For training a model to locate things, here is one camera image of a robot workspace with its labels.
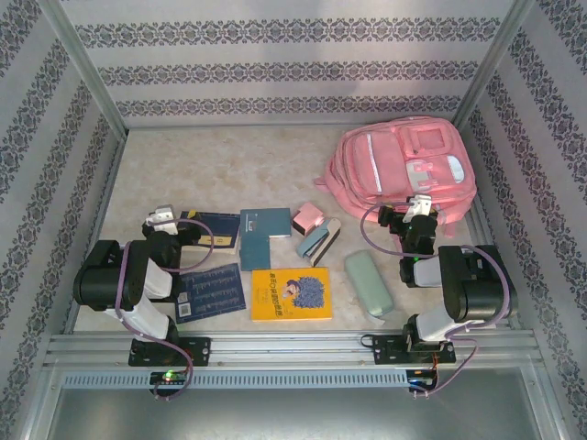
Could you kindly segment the thick navy book yellow label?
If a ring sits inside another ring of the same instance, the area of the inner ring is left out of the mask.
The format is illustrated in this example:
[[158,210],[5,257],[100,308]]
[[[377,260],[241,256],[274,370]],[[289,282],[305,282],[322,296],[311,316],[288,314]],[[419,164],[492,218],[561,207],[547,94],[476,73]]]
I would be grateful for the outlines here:
[[240,227],[239,214],[190,210],[182,211],[181,218],[197,220],[207,225],[214,235],[214,239],[211,239],[206,229],[200,225],[181,222],[177,227],[184,249],[207,251],[211,244],[214,244],[216,253],[236,253]]

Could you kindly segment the thin blue book white text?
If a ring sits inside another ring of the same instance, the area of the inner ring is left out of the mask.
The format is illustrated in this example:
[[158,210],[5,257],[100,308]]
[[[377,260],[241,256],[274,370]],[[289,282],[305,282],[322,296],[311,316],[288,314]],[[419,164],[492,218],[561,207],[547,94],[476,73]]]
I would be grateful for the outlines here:
[[180,276],[175,303],[178,324],[186,324],[246,309],[237,263]]

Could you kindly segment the mint green pencil case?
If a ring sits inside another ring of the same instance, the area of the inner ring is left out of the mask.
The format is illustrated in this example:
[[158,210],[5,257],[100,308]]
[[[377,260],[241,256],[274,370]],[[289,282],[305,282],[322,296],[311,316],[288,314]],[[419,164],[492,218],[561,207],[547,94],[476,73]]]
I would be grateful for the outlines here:
[[364,313],[371,320],[384,323],[394,310],[394,302],[371,253],[357,251],[345,258],[344,265]]

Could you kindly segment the pink student backpack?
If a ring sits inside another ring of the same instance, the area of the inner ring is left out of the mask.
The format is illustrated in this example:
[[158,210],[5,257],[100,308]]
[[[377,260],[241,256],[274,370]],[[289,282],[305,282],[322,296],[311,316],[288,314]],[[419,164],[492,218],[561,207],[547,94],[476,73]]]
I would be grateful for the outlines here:
[[315,186],[348,214],[375,223],[378,203],[429,196],[443,234],[454,237],[477,192],[459,131],[448,120],[409,116],[342,136]]

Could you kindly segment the light blue black stapler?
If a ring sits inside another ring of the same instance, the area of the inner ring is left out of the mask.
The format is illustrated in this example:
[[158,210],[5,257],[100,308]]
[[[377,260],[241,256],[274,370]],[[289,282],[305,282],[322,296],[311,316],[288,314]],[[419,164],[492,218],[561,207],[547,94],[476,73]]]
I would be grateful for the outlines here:
[[297,255],[315,267],[338,238],[341,222],[335,217],[327,218],[317,226],[296,248]]

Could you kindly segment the teal notebook with white label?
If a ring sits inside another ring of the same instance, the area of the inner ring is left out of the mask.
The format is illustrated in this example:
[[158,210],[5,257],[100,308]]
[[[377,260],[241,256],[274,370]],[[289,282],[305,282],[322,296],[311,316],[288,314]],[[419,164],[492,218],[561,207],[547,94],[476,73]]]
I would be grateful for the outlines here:
[[289,208],[244,209],[240,211],[242,236],[289,237],[292,231]]

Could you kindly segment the small pink box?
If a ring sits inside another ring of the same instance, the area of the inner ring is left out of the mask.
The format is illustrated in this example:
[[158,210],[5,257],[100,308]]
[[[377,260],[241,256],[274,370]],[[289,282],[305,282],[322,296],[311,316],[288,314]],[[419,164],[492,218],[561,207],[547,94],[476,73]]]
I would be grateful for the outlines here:
[[304,203],[292,219],[293,228],[304,237],[320,226],[325,220],[324,213],[312,203]]

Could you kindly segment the yellow book with cartoon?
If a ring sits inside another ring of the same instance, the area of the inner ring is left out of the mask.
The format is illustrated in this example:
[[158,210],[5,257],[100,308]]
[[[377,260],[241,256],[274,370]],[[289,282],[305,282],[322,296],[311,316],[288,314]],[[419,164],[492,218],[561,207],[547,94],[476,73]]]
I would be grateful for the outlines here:
[[251,272],[250,308],[255,322],[331,319],[329,270],[256,269]]

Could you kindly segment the left controller board green light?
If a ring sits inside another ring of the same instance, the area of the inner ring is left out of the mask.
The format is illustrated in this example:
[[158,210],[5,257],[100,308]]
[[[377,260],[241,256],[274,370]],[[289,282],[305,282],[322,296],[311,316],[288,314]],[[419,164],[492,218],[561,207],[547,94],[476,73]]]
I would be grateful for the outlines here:
[[187,374],[182,371],[160,371],[150,374],[150,385],[182,386],[187,379]]

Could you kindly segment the right controller board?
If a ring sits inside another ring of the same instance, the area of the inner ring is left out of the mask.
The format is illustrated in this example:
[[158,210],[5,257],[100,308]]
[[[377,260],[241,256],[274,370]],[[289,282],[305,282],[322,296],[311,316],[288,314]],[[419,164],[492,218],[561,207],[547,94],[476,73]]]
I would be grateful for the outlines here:
[[407,370],[409,387],[416,391],[432,391],[437,386],[436,369]]

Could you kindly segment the left aluminium side rail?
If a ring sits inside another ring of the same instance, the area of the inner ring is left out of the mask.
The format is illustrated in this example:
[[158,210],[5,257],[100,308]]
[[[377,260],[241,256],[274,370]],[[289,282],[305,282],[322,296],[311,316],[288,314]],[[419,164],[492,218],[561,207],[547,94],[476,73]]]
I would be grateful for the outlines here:
[[[105,180],[103,181],[103,185],[100,190],[99,198],[97,201],[96,210],[94,212],[94,216],[91,222],[91,228],[89,231],[89,237],[85,243],[85,250],[83,253],[82,261],[85,261],[85,258],[89,255],[92,250],[93,245],[97,241],[103,223],[105,221],[105,214],[107,211],[107,206],[109,204],[111,194],[114,188],[114,184],[116,181],[116,174],[119,168],[119,164],[121,161],[121,157],[123,155],[123,151],[125,145],[127,144],[127,137],[122,138],[116,145],[116,148],[112,154],[111,160],[109,162],[108,168],[105,174]],[[62,323],[61,333],[68,335],[71,334],[77,319],[77,314],[79,312],[79,305],[77,302],[71,298],[68,303],[68,308],[65,314],[65,320]]]

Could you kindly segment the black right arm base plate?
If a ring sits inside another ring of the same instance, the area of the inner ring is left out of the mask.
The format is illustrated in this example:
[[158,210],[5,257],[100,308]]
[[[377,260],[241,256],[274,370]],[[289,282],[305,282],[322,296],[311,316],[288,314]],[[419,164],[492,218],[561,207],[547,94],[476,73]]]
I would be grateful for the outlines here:
[[407,335],[376,335],[372,338],[376,365],[454,364],[456,355],[450,342],[414,342]]

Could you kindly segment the aluminium back rail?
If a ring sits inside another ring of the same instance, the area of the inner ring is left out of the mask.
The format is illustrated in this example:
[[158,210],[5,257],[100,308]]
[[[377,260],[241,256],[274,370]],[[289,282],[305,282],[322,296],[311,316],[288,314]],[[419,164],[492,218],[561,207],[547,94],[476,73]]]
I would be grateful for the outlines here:
[[127,129],[127,132],[130,131],[173,131],[173,130],[195,130],[195,129],[229,129],[229,128],[277,128],[277,127],[347,127],[347,128],[355,128],[355,127],[364,127],[369,125],[374,125],[380,122],[389,122],[389,121],[361,121],[358,124],[351,124],[349,122],[282,122],[279,121],[277,123],[252,123],[252,124],[213,124],[213,125],[167,125],[167,126],[133,126]]

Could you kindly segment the aluminium mounting rail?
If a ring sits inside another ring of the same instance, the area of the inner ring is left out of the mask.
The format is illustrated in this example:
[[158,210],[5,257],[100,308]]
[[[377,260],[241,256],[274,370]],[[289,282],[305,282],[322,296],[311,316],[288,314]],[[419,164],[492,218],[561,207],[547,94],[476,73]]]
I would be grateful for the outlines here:
[[[373,369],[374,355],[360,332],[247,333],[212,332],[211,369]],[[478,343],[472,367],[517,367],[543,357],[534,333],[497,329],[470,332]],[[131,335],[81,332],[50,339],[44,368],[122,369],[127,366]]]

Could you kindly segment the aluminium frame post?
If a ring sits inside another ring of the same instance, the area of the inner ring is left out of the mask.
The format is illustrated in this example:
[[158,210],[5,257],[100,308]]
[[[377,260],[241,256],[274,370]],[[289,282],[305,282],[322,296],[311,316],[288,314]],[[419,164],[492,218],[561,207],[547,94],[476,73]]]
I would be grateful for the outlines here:
[[66,49],[78,73],[95,99],[101,113],[119,138],[126,139],[128,128],[114,100],[106,89],[97,68],[94,66],[74,25],[67,17],[60,0],[36,0],[43,15]]
[[483,49],[479,67],[474,73],[460,105],[452,117],[452,123],[464,135],[469,118],[480,102],[485,88],[497,72],[519,28],[536,5],[536,0],[474,0],[471,11],[479,17],[489,37],[487,48]]

